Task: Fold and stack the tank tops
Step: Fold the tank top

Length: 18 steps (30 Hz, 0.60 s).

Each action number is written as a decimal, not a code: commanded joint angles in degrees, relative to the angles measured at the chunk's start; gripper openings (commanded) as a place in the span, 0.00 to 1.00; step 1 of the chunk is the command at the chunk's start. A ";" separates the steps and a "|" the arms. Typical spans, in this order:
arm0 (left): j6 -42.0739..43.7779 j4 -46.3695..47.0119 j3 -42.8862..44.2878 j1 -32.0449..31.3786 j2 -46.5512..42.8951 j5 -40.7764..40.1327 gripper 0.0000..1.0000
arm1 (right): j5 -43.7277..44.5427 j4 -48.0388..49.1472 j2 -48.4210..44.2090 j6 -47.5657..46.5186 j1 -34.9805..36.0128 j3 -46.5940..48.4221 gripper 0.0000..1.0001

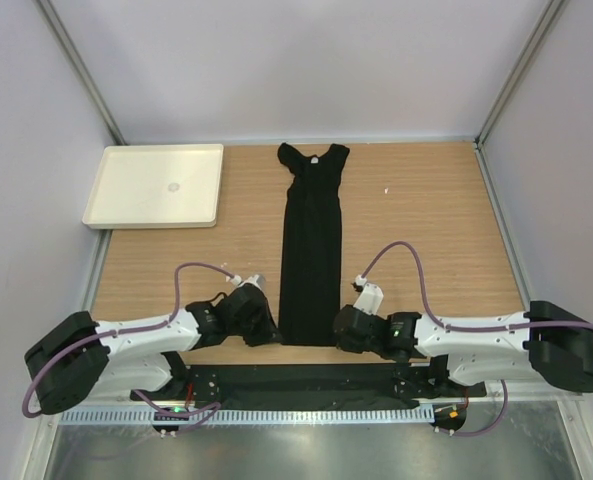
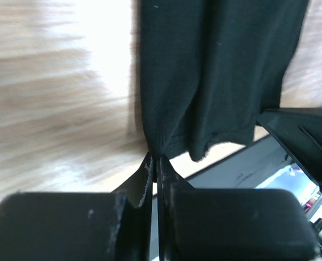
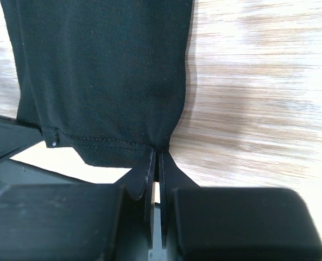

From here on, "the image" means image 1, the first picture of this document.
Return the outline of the black tank top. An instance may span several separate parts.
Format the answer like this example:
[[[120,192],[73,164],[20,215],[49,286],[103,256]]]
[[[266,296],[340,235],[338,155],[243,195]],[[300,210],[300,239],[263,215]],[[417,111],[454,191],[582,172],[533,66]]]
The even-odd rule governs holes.
[[[292,174],[283,222],[279,330],[284,343],[335,344],[340,311],[342,211],[339,189],[350,149],[332,144],[321,155],[279,146],[279,162]]]

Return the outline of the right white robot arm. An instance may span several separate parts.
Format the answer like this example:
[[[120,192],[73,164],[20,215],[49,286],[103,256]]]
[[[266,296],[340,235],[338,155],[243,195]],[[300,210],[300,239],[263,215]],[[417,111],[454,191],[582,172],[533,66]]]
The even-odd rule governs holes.
[[[490,318],[441,318],[396,312],[387,318],[353,305],[337,314],[339,349],[375,353],[385,360],[438,362],[426,372],[428,387],[448,396],[487,381],[537,381],[574,393],[593,393],[593,329],[548,301],[526,312]]]

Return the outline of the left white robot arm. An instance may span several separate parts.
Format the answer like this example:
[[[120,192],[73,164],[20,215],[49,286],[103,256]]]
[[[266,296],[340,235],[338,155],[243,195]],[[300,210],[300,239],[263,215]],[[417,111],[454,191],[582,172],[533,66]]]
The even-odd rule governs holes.
[[[281,342],[267,297],[245,282],[231,293],[195,301],[157,317],[95,321],[71,314],[24,356],[38,414],[63,413],[87,399],[175,400],[188,387],[182,353],[222,344],[230,336],[249,347]]]

